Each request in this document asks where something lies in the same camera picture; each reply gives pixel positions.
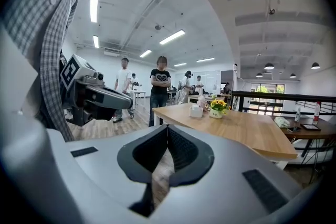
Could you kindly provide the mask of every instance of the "ceiling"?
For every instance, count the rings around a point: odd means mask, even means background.
[[[210,57],[233,63],[237,47],[241,77],[247,79],[255,78],[268,62],[275,65],[274,76],[263,79],[288,80],[291,73],[299,78],[307,58],[323,46],[325,34],[334,27],[324,0],[225,0],[224,17],[232,29],[222,23],[210,0],[99,0],[96,24],[90,21],[89,5],[89,0],[79,1],[69,29],[78,47],[94,49],[92,36],[98,35],[102,48],[151,63],[165,55],[171,68],[183,62],[201,65],[196,60]],[[186,35],[159,44],[180,29]],[[141,59],[148,49],[153,52]]]

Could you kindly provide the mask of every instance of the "checkered sleeve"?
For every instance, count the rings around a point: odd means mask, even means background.
[[[74,139],[64,117],[59,85],[59,58],[65,33],[77,2],[74,0],[7,0],[1,13],[6,30],[19,51],[27,57],[40,52],[41,107],[49,126],[65,141]]]

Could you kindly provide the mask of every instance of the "white wall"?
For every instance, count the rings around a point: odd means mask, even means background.
[[[65,36],[62,46],[62,52],[68,61],[70,60],[73,54],[77,53],[77,46],[74,44],[74,41],[72,40],[72,37],[69,34]]]
[[[182,66],[175,73],[175,80],[172,80],[174,86],[178,85],[178,81],[184,77],[184,74],[190,70],[193,77],[190,79],[190,84],[195,85],[197,76],[202,76],[201,80],[204,84],[204,90],[209,93],[220,94],[221,88],[221,71],[232,70],[232,64],[213,63],[205,64],[199,63],[196,66]]]
[[[321,45],[314,46],[311,57],[304,65],[299,94],[336,96],[336,45],[335,30],[329,31]],[[320,69],[311,69],[317,62]],[[314,112],[314,109],[301,108],[301,111]],[[323,120],[336,124],[336,116],[321,116]]]
[[[104,81],[107,87],[114,88],[115,79],[118,70],[121,69],[121,58],[104,55],[104,51],[101,49],[78,49],[77,55],[87,60],[93,68],[98,72],[104,74]],[[152,66],[145,65],[129,59],[128,68],[135,73],[139,79],[139,84],[142,84],[142,90],[146,91],[146,96],[151,95],[152,85],[150,82],[151,71],[156,68],[156,64]]]

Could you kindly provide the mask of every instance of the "window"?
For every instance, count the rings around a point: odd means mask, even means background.
[[[251,85],[251,92],[285,93],[285,85],[253,83]],[[283,100],[251,98],[249,108],[263,111],[249,110],[248,112],[259,115],[280,116],[283,105]]]

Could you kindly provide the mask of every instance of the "floor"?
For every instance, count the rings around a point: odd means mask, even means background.
[[[68,123],[76,140],[87,140],[92,138],[105,138],[133,132],[148,127],[150,100],[146,98],[145,107],[141,106],[141,99],[134,110],[134,118],[131,119],[127,110],[123,110],[123,120],[118,123],[112,121],[93,120],[83,127]],[[285,171],[293,177],[303,188],[307,187],[310,180],[312,168],[286,167]],[[168,193],[168,178],[174,173],[172,156],[167,150],[159,165],[153,173],[153,194],[154,205],[158,206]]]

